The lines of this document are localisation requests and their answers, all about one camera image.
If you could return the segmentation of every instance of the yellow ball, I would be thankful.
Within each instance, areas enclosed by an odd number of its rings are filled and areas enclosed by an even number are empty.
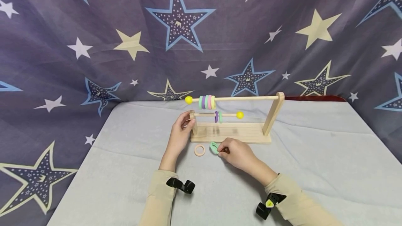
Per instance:
[[[239,112],[236,113],[236,117],[237,117],[238,119],[243,119],[244,113],[241,112],[241,111],[239,111]]]
[[[184,100],[189,105],[193,103],[193,97],[191,96],[187,96]]]

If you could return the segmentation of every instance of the beige ring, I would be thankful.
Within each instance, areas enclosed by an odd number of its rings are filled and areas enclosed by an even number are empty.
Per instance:
[[[197,151],[196,151],[200,147],[203,149],[203,152],[201,154],[197,153]],[[194,154],[197,155],[197,156],[204,155],[205,154],[205,147],[203,145],[201,145],[201,144],[196,145],[195,148],[194,148]]]

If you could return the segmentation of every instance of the wooden base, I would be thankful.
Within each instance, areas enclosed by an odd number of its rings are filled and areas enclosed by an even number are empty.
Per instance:
[[[191,142],[221,142],[227,137],[249,144],[270,144],[271,136],[264,136],[264,123],[197,122],[197,134],[191,133]]]

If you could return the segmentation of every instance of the beige sleeve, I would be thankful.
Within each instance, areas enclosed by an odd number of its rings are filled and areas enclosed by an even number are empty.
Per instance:
[[[170,178],[178,178],[171,171],[157,170],[148,189],[148,197],[138,226],[169,226],[172,202],[176,189],[166,185]]]
[[[342,226],[340,221],[308,197],[299,185],[286,175],[279,174],[265,187],[265,192],[286,195],[275,207],[293,226]]]

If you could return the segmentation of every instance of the backdrop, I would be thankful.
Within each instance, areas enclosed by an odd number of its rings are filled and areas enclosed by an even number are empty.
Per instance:
[[[122,101],[337,95],[401,161],[401,2],[0,0],[0,225],[45,226]]]

